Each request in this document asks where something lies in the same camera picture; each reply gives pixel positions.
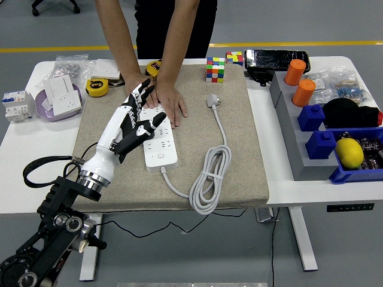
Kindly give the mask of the person's right hand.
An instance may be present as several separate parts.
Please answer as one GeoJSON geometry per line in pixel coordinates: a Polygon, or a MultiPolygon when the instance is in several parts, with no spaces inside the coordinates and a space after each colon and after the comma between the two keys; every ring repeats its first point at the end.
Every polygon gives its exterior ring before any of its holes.
{"type": "MultiPolygon", "coordinates": [[[[143,83],[146,79],[150,80],[149,87],[154,86],[155,82],[151,77],[145,76],[143,74],[132,74],[128,77],[125,77],[125,92],[127,95],[129,95],[139,84],[143,83]]],[[[153,109],[157,107],[159,104],[159,100],[157,98],[157,91],[154,89],[149,96],[145,100],[145,104],[142,104],[143,108],[150,108],[153,109]]]]}

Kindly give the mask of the person's left hand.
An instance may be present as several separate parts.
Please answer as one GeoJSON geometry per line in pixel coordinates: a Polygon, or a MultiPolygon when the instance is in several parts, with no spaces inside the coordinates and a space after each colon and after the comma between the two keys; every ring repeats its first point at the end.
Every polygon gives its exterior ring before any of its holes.
{"type": "Polygon", "coordinates": [[[187,108],[182,95],[175,88],[174,83],[171,82],[157,81],[155,91],[156,99],[162,104],[169,118],[171,127],[173,129],[179,127],[181,116],[187,118],[187,108]]]}

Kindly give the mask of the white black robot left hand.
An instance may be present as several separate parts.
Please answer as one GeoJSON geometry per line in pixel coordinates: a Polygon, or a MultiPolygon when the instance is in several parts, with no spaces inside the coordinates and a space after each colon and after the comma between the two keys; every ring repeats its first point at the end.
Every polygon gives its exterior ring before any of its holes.
{"type": "Polygon", "coordinates": [[[107,187],[114,178],[114,168],[149,139],[166,118],[166,113],[160,112],[149,120],[138,119],[142,104],[154,90],[149,84],[149,79],[139,84],[113,113],[98,141],[95,155],[81,168],[79,184],[107,187]]]}

